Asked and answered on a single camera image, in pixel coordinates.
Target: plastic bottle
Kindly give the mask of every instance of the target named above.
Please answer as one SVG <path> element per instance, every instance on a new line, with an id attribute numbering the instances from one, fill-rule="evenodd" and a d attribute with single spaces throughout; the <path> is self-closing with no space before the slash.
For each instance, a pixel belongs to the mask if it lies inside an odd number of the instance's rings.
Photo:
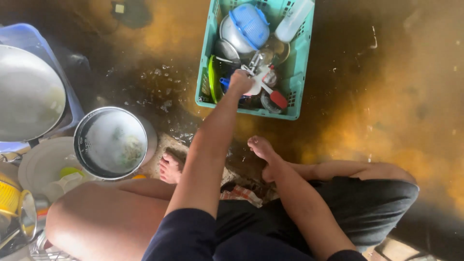
<path id="1" fill-rule="evenodd" d="M 284 43 L 290 43 L 313 7 L 314 2 L 311 0 L 296 0 L 277 27 L 276 37 Z"/>

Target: concrete floor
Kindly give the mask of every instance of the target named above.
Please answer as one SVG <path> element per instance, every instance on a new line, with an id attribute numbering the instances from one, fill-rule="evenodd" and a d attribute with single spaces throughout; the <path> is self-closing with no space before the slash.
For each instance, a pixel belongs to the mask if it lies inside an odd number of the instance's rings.
<path id="1" fill-rule="evenodd" d="M 209 0 L 145 2 L 142 29 L 118 24 L 110 0 L 2 1 L 0 23 L 31 23 L 88 59 L 85 77 L 67 72 L 85 111 L 121 106 L 188 145 L 211 111 L 194 101 Z M 240 114 L 229 167 L 259 179 L 255 134 L 296 163 L 398 164 L 421 194 L 405 216 L 416 226 L 394 233 L 451 260 L 464 242 L 463 17 L 459 0 L 318 0 L 300 118 Z"/>

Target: aluminum pot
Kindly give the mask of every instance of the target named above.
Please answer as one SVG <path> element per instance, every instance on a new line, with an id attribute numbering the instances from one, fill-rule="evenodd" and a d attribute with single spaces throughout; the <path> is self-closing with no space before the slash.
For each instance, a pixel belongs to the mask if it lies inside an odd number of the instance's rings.
<path id="1" fill-rule="evenodd" d="M 157 144 L 149 121 L 117 107 L 90 112 L 74 133 L 74 151 L 82 167 L 107 180 L 132 174 L 153 157 Z"/>
<path id="2" fill-rule="evenodd" d="M 35 140 L 61 120 L 66 93 L 41 58 L 0 45 L 0 142 Z"/>
<path id="3" fill-rule="evenodd" d="M 19 224 L 24 237 L 31 241 L 44 230 L 50 202 L 45 195 L 34 195 L 28 190 L 21 193 L 19 200 Z"/>

